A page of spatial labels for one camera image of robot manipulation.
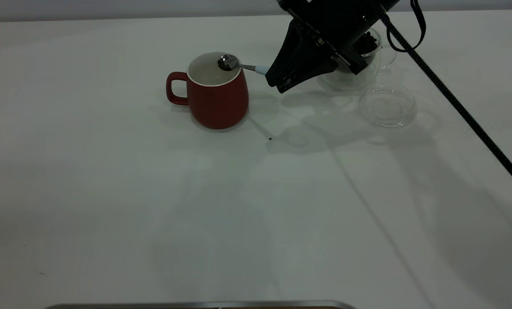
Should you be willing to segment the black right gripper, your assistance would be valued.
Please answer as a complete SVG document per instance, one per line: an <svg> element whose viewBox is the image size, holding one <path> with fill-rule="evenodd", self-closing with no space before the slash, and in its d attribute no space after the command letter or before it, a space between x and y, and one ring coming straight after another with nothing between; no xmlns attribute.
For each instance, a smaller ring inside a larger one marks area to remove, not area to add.
<svg viewBox="0 0 512 309"><path fill-rule="evenodd" d="M344 65L354 74L367 67L352 45L395 0L280 0L292 20L275 61L265 74L279 93Z"/></svg>

